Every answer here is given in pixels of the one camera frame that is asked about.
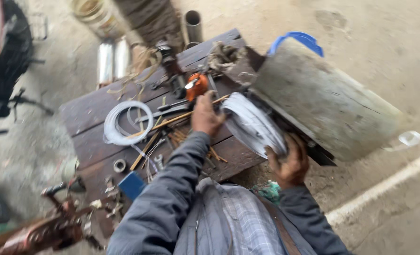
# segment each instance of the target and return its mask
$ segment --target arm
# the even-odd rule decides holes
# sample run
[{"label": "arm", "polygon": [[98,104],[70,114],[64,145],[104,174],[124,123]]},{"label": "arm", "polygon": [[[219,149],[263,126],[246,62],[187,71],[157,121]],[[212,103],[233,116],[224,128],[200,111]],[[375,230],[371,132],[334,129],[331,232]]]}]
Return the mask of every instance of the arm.
[{"label": "arm", "polygon": [[319,255],[351,254],[304,183],[280,192],[281,211]]},{"label": "arm", "polygon": [[109,241],[107,254],[171,254],[195,193],[209,146],[224,116],[217,116],[212,92],[197,98],[194,132],[171,155],[166,169],[134,200]]},{"label": "arm", "polygon": [[289,155],[280,165],[271,148],[265,148],[270,167],[281,187],[279,207],[303,238],[319,255],[351,254],[334,233],[320,207],[304,185],[309,159],[304,142],[294,134],[286,136]]}]

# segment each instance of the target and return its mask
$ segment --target metal ring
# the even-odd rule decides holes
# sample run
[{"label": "metal ring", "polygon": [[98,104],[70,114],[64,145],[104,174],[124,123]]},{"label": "metal ring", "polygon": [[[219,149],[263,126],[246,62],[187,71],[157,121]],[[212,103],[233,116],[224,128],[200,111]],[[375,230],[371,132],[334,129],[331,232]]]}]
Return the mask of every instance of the metal ring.
[{"label": "metal ring", "polygon": [[123,159],[118,159],[114,162],[114,171],[116,173],[121,173],[127,168],[127,163]]}]

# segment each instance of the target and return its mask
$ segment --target white wire coil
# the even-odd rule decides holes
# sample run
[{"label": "white wire coil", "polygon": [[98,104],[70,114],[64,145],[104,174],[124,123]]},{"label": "white wire coil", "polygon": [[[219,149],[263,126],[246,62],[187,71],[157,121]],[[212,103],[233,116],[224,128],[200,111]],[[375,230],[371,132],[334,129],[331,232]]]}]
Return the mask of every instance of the white wire coil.
[{"label": "white wire coil", "polygon": [[266,113],[257,108],[241,93],[235,92],[222,104],[223,109],[230,111],[226,127],[246,147],[263,158],[265,146],[270,146],[278,155],[286,155],[282,132]]},{"label": "white wire coil", "polygon": [[[147,128],[144,131],[144,133],[142,133],[139,136],[135,136],[133,138],[127,138],[127,136],[129,136],[130,134],[119,126],[118,120],[119,120],[119,115],[124,110],[132,108],[132,107],[141,108],[143,111],[145,111],[149,118],[149,121],[148,121]],[[152,129],[152,127],[153,127],[153,115],[150,108],[145,103],[140,102],[140,101],[124,101],[118,104],[116,107],[114,107],[114,109],[112,109],[111,112],[109,112],[108,115],[106,116],[105,124],[104,124],[105,136],[103,140],[105,141],[105,143],[113,143],[115,145],[120,145],[120,146],[131,146],[133,144],[137,144],[140,141],[142,141],[147,136],[147,134]]]}]

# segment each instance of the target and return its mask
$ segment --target plaid shirt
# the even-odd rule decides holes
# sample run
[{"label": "plaid shirt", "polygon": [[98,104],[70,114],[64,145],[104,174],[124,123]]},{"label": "plaid shirt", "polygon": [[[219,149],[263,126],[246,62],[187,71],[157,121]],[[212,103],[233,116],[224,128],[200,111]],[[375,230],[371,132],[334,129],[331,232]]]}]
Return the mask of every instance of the plaid shirt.
[{"label": "plaid shirt", "polygon": [[265,206],[238,185],[216,185],[233,236],[233,254],[286,255],[281,238]]}]

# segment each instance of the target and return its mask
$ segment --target blue handle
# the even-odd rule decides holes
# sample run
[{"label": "blue handle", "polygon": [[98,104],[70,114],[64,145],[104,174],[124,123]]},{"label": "blue handle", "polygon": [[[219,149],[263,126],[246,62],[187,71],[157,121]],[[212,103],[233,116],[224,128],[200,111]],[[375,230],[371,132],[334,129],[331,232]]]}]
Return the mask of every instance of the blue handle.
[{"label": "blue handle", "polygon": [[271,56],[276,53],[276,49],[281,45],[282,41],[284,41],[288,37],[293,37],[300,43],[303,43],[307,48],[315,52],[317,55],[323,58],[323,49],[319,45],[317,45],[317,40],[309,34],[299,31],[291,31],[287,32],[284,36],[280,36],[276,38],[276,40],[271,45],[270,49],[267,52],[267,55]]}]

